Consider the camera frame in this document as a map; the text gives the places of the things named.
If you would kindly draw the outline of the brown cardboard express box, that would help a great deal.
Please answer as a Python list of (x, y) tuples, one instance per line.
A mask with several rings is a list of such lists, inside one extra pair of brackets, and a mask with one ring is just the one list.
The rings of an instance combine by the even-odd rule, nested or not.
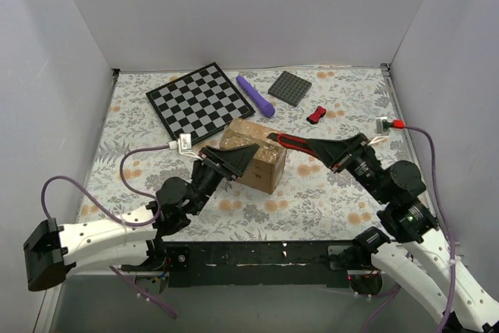
[(268, 194), (275, 191), (281, 181), (287, 157), (287, 150), (267, 137), (276, 132), (272, 128), (245, 119), (234, 119), (225, 129), (219, 143), (221, 149), (253, 143), (259, 145), (244, 175), (238, 179), (239, 183)]

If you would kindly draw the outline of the red black utility knife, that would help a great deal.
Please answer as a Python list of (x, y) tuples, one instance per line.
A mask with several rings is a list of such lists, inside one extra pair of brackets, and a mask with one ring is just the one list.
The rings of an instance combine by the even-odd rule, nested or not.
[(291, 136), (284, 133), (269, 133), (267, 135), (267, 138), (269, 140), (273, 140), (274, 142), (279, 143), (281, 146), (283, 146), (286, 149), (299, 151), (304, 154), (308, 154), (309, 156), (316, 159), (319, 158), (317, 153), (313, 151), (309, 146), (307, 139), (297, 136)]

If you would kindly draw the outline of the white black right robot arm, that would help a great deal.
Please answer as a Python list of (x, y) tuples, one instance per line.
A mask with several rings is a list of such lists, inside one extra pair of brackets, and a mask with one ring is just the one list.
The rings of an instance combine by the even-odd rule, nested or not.
[(433, 314), (439, 332), (496, 332), (498, 302), (456, 257), (455, 245), (420, 201), (426, 186), (411, 161), (385, 168), (363, 135), (307, 140), (312, 155), (334, 173), (347, 171), (384, 209), (345, 254), (392, 277)]

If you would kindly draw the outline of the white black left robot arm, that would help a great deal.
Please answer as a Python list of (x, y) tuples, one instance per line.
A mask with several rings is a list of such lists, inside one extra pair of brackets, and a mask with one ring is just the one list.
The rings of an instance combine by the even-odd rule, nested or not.
[(29, 291), (51, 289), (90, 264), (142, 264), (146, 257), (137, 256), (133, 245), (187, 227), (223, 179), (244, 174), (258, 149), (255, 143), (228, 150), (204, 147), (193, 162), (190, 181), (167, 179), (151, 202), (118, 218), (64, 225), (55, 218), (41, 221), (23, 244)]

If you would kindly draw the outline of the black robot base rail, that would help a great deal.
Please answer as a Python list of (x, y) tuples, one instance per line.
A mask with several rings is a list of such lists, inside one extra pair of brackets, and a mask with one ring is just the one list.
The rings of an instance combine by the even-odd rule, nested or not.
[(148, 259), (125, 272), (157, 276), (164, 287), (324, 285), (382, 293), (380, 271), (349, 240), (147, 242)]

